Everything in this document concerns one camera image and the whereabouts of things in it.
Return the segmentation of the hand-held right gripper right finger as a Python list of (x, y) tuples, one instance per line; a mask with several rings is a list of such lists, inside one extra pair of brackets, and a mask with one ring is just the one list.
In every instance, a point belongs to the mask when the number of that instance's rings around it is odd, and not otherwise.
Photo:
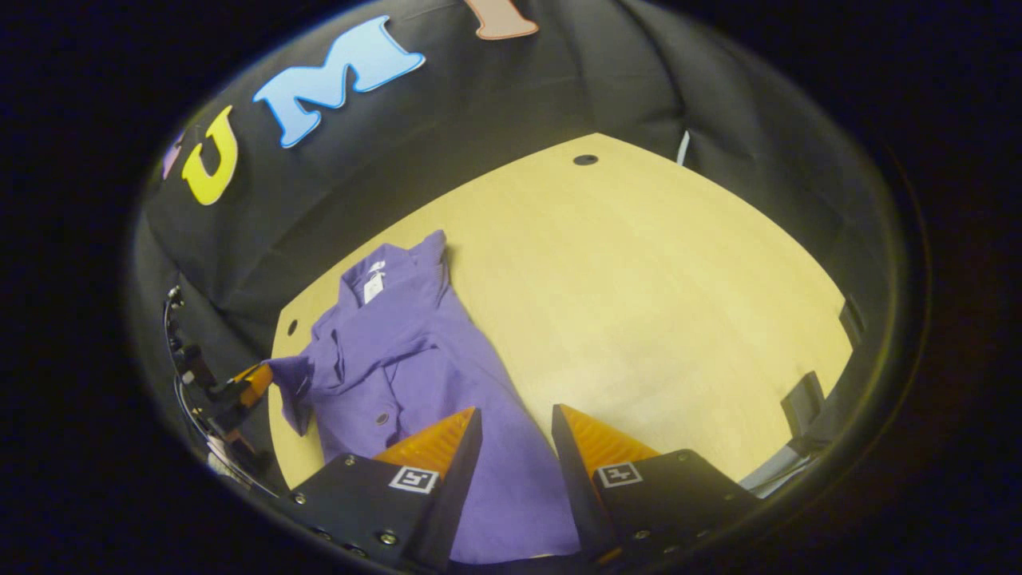
[(553, 408), (552, 437), (584, 563), (683, 559), (759, 507), (697, 452), (659, 452), (576, 408)]

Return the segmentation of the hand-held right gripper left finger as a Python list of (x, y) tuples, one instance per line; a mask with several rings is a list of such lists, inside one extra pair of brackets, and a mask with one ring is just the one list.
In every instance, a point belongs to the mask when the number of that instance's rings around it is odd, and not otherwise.
[(481, 453), (463, 409), (379, 456), (333, 458), (289, 492), (289, 517), (373, 572), (444, 572)]

